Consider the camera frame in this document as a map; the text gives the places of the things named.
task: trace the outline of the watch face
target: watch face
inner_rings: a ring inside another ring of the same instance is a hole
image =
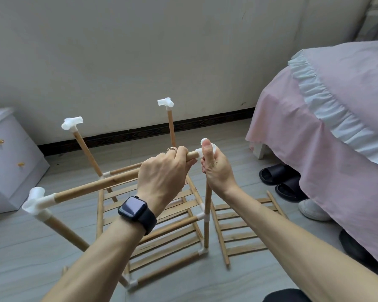
[[[136,215],[140,215],[147,207],[147,203],[139,198],[129,197],[124,204],[119,208],[119,214],[128,218],[134,218]]]

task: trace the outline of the black watch strap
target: black watch strap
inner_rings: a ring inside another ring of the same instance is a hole
[[[156,216],[154,215],[153,212],[151,212],[151,210],[148,207],[146,207],[146,209],[139,216],[139,218],[137,219],[137,221],[139,223],[141,223],[143,225],[144,229],[146,230],[146,233],[144,235],[149,234],[152,231],[152,229],[154,229],[154,227],[157,224],[157,218],[156,218]]]

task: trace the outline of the white wall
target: white wall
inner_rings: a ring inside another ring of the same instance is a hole
[[[0,0],[0,106],[38,144],[253,107],[303,47],[356,30],[369,0]]]

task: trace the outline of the black slipper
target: black slipper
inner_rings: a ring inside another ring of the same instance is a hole
[[[344,229],[340,231],[339,240],[349,257],[378,275],[378,261]]]
[[[283,183],[275,186],[276,193],[283,199],[299,203],[302,200],[308,199],[308,196],[299,187],[299,179],[301,176],[294,176],[287,179]]]
[[[267,185],[277,185],[296,175],[299,175],[299,173],[285,164],[276,164],[263,168],[259,172],[260,180]]]

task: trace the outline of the black baseboard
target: black baseboard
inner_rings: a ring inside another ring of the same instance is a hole
[[[193,119],[175,121],[175,131],[183,131],[200,127],[212,126],[221,123],[249,119],[252,117],[255,108],[242,109],[237,111],[224,112],[211,116],[195,117]],[[168,134],[168,123],[129,129],[123,131],[110,132],[107,134],[99,134],[97,136],[86,137],[84,141],[88,147],[97,147],[102,145],[137,140],[161,134]],[[65,152],[77,151],[80,149],[76,140],[67,140],[44,144],[38,146],[45,156],[58,155]]]

